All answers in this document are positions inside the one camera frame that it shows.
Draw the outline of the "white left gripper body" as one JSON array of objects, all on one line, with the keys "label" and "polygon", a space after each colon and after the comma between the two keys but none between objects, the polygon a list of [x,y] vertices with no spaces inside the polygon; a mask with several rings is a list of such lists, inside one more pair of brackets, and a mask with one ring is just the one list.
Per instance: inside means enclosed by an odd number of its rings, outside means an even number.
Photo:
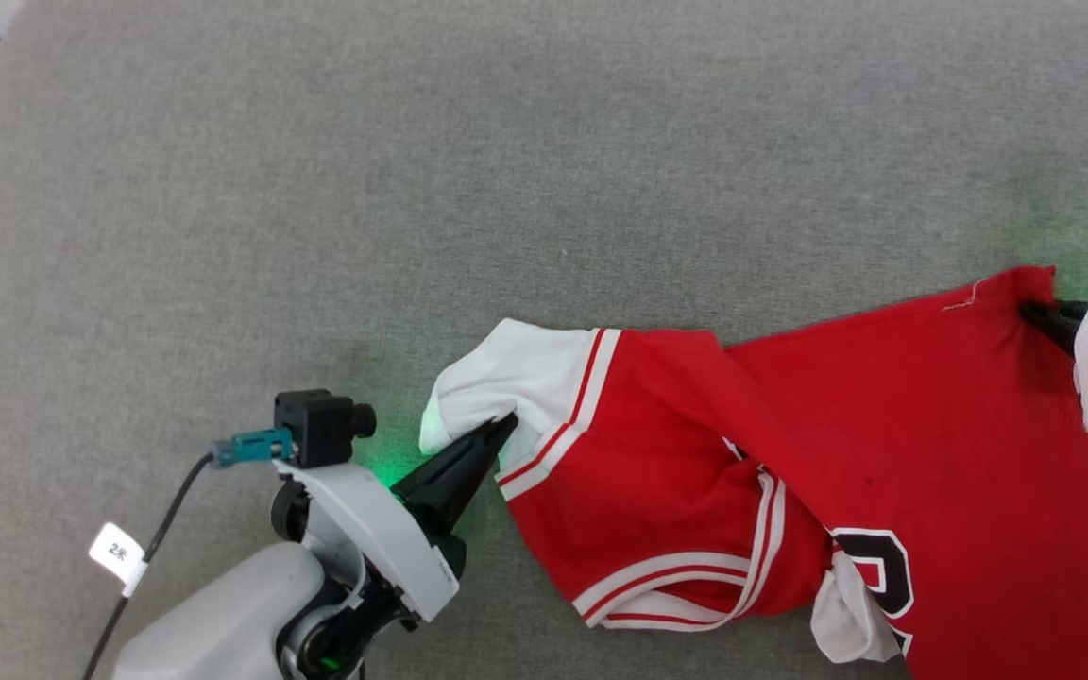
[{"label": "white left gripper body", "polygon": [[407,507],[363,466],[298,468],[272,504],[276,625],[432,622],[459,590],[467,548],[452,533],[426,534]]}]

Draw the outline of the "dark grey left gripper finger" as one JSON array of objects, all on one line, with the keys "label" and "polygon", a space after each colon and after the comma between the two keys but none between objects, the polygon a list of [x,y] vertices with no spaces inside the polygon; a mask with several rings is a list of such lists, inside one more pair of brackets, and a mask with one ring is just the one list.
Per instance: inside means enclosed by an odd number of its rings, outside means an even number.
[{"label": "dark grey left gripper finger", "polygon": [[426,534],[452,533],[516,429],[515,421],[489,421],[420,466],[419,524]]},{"label": "dark grey left gripper finger", "polygon": [[514,413],[475,426],[393,483],[390,491],[407,507],[468,507],[517,426]]}]

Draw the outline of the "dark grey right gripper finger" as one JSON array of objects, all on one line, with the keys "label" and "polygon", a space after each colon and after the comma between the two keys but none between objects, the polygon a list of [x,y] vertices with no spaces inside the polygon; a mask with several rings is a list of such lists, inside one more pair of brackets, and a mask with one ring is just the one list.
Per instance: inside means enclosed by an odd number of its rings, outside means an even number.
[{"label": "dark grey right gripper finger", "polygon": [[1027,300],[1021,304],[1021,316],[1030,323],[1079,324],[1088,313],[1088,301],[1055,300],[1050,304]]},{"label": "dark grey right gripper finger", "polygon": [[1077,332],[1080,330],[1078,319],[1028,319],[1028,323],[1070,358],[1076,357],[1075,345]]}]

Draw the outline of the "red and white jersey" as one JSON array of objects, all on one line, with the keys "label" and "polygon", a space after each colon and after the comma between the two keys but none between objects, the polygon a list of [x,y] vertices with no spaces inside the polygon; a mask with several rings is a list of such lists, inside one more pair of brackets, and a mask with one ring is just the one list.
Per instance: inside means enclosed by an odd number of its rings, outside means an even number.
[{"label": "red and white jersey", "polygon": [[588,627],[809,606],[830,662],[1088,680],[1088,432],[1019,314],[1053,297],[1018,267],[737,346],[505,319],[436,379],[420,448],[518,418],[497,484]]}]

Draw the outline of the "grey fabric sofa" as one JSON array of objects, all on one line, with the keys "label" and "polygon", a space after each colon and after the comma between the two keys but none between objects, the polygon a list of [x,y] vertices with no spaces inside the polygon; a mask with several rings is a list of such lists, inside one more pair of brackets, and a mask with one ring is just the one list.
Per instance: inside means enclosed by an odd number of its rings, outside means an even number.
[{"label": "grey fabric sofa", "polygon": [[285,390],[417,463],[500,319],[738,343],[1088,296],[1088,0],[27,0],[0,44],[0,680],[81,680]]}]

